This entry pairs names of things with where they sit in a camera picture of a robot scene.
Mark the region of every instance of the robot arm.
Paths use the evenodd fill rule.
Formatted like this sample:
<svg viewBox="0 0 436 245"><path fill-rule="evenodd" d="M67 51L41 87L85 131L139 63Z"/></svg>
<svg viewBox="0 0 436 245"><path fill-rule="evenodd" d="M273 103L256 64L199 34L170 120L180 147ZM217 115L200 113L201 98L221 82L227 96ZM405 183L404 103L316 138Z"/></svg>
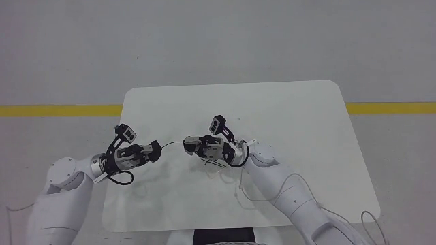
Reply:
<svg viewBox="0 0 436 245"><path fill-rule="evenodd" d="M369 245L350 225L328 216L290 167L255 144L244 168L270 203L284 213L308 245Z"/></svg>
<svg viewBox="0 0 436 245"><path fill-rule="evenodd" d="M115 132L116 138L106 153L79 161L65 157L52 164L29 218L28 245L71 244L84 222L94 183L107 177L119 184L130 184L130 172L132 180L128 183L117 182L111 176L159 159L162 148L156 141L118 149L123 142L132 143L136 134L123 124Z"/></svg>
<svg viewBox="0 0 436 245"><path fill-rule="evenodd" d="M209 131L213 135L222 134L238 152L249 150L244 140L235 140L221 115L214 117ZM242 165L263 196L291 220L307 245L368 245L350 225L327 215L308 193L300 178L292 175L291 168L275 160L271 148L253 144L250 146L252 151L247 152L240 163L243 156L238 156L229 144L210 135L187 137L183 141L185 151L190 155L195 153L214 161L222 159L231 167Z"/></svg>

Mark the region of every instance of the floor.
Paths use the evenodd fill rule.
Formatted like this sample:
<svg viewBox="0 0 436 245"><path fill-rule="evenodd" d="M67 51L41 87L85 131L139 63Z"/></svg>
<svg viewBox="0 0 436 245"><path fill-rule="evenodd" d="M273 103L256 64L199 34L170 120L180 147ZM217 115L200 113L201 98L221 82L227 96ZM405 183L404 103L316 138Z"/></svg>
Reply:
<svg viewBox="0 0 436 245"><path fill-rule="evenodd" d="M434 102L434 2L0 0L0 105L121 104L139 86L295 80L333 80L348 103ZM391 244L434 244L436 114L350 118ZM53 161L104 151L118 121L0 117L1 209L33 202ZM168 232L105 231L105 191L95 186L75 244L166 243ZM15 245L28 215L12 215ZM6 216L0 225L7 244ZM294 228L280 232L302 244Z"/></svg>

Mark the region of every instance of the cable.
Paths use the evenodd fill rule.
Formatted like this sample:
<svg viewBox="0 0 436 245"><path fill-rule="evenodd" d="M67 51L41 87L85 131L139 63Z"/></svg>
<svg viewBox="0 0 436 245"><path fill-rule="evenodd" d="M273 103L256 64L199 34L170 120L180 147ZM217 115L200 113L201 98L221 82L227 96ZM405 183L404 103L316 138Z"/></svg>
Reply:
<svg viewBox="0 0 436 245"><path fill-rule="evenodd" d="M173 143L183 143L183 141L173 141L173 142L170 142L170 143L168 143L168 144L163 145L162 148L165 148L166 146L168 146L168 145L170 145L170 144L173 144ZM131 176L130 181L129 181L129 182L119 182L119 181L115 180L114 178L110 177L109 175L107 175L106 177L107 177L109 180L113 181L115 184L119 184L119 185L129 185L129 184L131 184L132 182L134 182L135 177L134 177L134 174L133 174L133 173L131 173L130 171L127 171L127 170L121 170L120 172L118 172L118 174L121 174L121 173L127 173L127 174L129 174L129 175Z"/></svg>
<svg viewBox="0 0 436 245"><path fill-rule="evenodd" d="M304 178L303 176L301 176L300 174L298 174L298 173L295 173L295 172L294 172L294 173L290 174L288 177L286 177L286 179L283 181L283 184L281 185L281 187L280 187L280 189L279 189L279 192L278 192L274 197L272 197L271 199L251 199L251 198L246 194L246 192L245 192L244 189L243 189L243 169L241 169L241 170L240 170L240 183L239 183L239 189L243 192L244 196L245 196L248 200L250 200L250 201L253 201L253 202L258 202L258 201L272 201L273 199L276 199L278 196L280 196L280 194L281 194L281 190L282 190L283 187L285 186L285 183L286 183L287 179L289 179L291 176L294 176L294 175L300 177L300 178L305 182L306 187L308 188L308 190L309 190L309 192L310 192L310 194L311 194L313 200L315 201L315 203L317 204L317 206L318 206L319 208L324 209L325 211L327 211L327 212L329 212L329 213L331 213L331 214L334 214L335 216L338 216L339 218L342 218L344 221L346 221L346 222L350 225L350 227L354 228L353 225L350 223L350 221L347 220L345 217L341 216L340 214L338 214L338 213L336 213L336 212L333 212L332 210L329 210L329 209L325 208L325 207L324 207L320 202L318 202L318 200L315 198L315 195L314 195L313 192L312 192L311 187L309 186L309 184L307 183L307 181L305 180L305 178ZM374 243L374 245L377 245L377 242L375 242L375 240L373 239L373 237L369 234L367 228L365 227L365 224L363 223L363 215L364 215L364 214L369 214L369 216L371 216L371 218L373 218L375 224L377 224L377 226L379 227L379 230L380 230L381 236L383 237L384 245L389 245L389 241L388 241L388 239L385 237L384 232L383 232L383 230L382 230L382 227L381 227L380 224L378 223L377 219L376 219L376 218L375 218L375 217L374 217L374 216L373 216L369 211L366 211L366 210L365 210L365 211L363 211L363 212L360 214L360 222L362 223L363 229L365 230L365 232L367 233L367 235L369 236L369 238L371 239L371 241Z"/></svg>
<svg viewBox="0 0 436 245"><path fill-rule="evenodd" d="M34 203L29 204L28 206L25 206L23 208L19 208L19 209L12 209L6 206L6 214L7 214L7 228L9 231L9 245L12 245L12 224L11 224L11 215L10 212L17 212L17 211L21 211L24 209L27 209L31 206L33 206Z"/></svg>
<svg viewBox="0 0 436 245"><path fill-rule="evenodd" d="M173 142L170 142L170 143L163 145L162 148L165 148L166 146L173 144L173 143L183 143L183 141L173 141Z"/></svg>
<svg viewBox="0 0 436 245"><path fill-rule="evenodd" d="M302 178L302 180L305 182L307 188L309 189L309 192L311 193L312 198L313 198L313 199L315 200L315 202L317 203L317 200L316 200L315 196L313 195L312 190L311 190L310 186L307 184L306 180L305 180L305 179L304 179L300 174L295 173L295 172L294 172L293 174L290 174L288 177L286 177L286 179L283 181L283 184L281 184L281 186L280 186L279 192L278 192L274 197L272 197L272 198L270 198L270 199L250 199L250 197L246 194L246 192L245 192L244 189L243 189L243 170L240 171L240 183L239 183L239 189L243 192L244 196L245 196L248 200L250 200L250 201L272 201L273 199L276 199L278 196L280 196L280 194L281 194L281 190L282 190L283 187L285 186L285 183L286 183L287 179L291 178L291 176L294 176L294 175L296 175L296 176Z"/></svg>
<svg viewBox="0 0 436 245"><path fill-rule="evenodd" d="M131 173L130 171L127 171L127 170L121 170L118 174L120 174L120 173L127 173L127 174L129 174L129 175L131 176L131 180L130 180L129 182L119 182L119 181L115 180L114 178L110 177L109 175L107 175L106 177L107 177L109 180L113 181L115 184L119 184L119 185L129 185L129 184L131 184L132 182L134 182L134 179L135 179L135 178L134 178L134 174Z"/></svg>
<svg viewBox="0 0 436 245"><path fill-rule="evenodd" d="M374 242L374 244L377 245L377 243L375 242L375 240L373 239L373 237L369 234L367 228L365 227L365 224L363 223L363 215L364 215L364 214L368 214L369 216L371 216L371 218L373 218L375 224L379 227L379 230L380 230L381 236L383 237L384 245L388 245L388 244L389 244L389 240L384 236L384 232L383 232L382 227L380 226L379 222L377 221L377 219L376 219L376 218L375 218L375 217L374 217L374 216L373 216L369 211L366 211L366 210L363 211L363 212L360 214L360 221L362 222L362 226L363 226L363 229L365 230L365 233L367 233L367 235L368 235L369 238L372 240L372 242Z"/></svg>
<svg viewBox="0 0 436 245"><path fill-rule="evenodd" d="M243 165L245 165L245 163L247 162L247 160L248 160L248 157L250 156L250 148L247 146L247 153L245 154L245 158L244 158L244 161L241 163L241 164L239 164L239 165L233 165L233 164L231 164L229 161L227 161L227 159L226 159L226 157L224 157L224 161L230 166L230 167L233 167L233 168L235 168L235 167L242 167Z"/></svg>

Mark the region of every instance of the yellow stripe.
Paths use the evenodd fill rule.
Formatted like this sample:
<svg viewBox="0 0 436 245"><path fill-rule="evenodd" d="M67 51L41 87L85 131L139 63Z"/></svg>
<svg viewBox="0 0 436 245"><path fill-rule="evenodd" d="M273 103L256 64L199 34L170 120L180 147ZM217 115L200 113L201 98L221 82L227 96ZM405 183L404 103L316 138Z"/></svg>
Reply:
<svg viewBox="0 0 436 245"><path fill-rule="evenodd" d="M23 116L120 116L122 105L22 105L0 106L0 117ZM436 102L347 103L356 114L436 114Z"/></svg>
<svg viewBox="0 0 436 245"><path fill-rule="evenodd" d="M436 102L347 103L348 114L436 114Z"/></svg>
<svg viewBox="0 0 436 245"><path fill-rule="evenodd" d="M122 105L0 106L0 116L120 116Z"/></svg>

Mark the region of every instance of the table top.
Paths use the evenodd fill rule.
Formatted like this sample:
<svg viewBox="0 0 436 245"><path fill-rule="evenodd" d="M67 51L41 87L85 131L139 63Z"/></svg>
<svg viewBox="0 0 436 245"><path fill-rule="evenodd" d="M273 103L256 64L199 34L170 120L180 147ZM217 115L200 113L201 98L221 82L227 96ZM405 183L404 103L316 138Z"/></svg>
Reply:
<svg viewBox="0 0 436 245"><path fill-rule="evenodd" d="M331 81L268 82L134 88L125 95L121 123L135 144L161 146L209 134L215 115L236 138L270 144L281 163L302 174L318 201L351 222L363 210L380 214L339 87ZM238 190L240 170L189 156L181 143L156 163L132 170L129 186L108 183L102 224L114 232L291 225L267 202ZM118 176L127 181L129 176ZM251 198L262 196L244 172Z"/></svg>

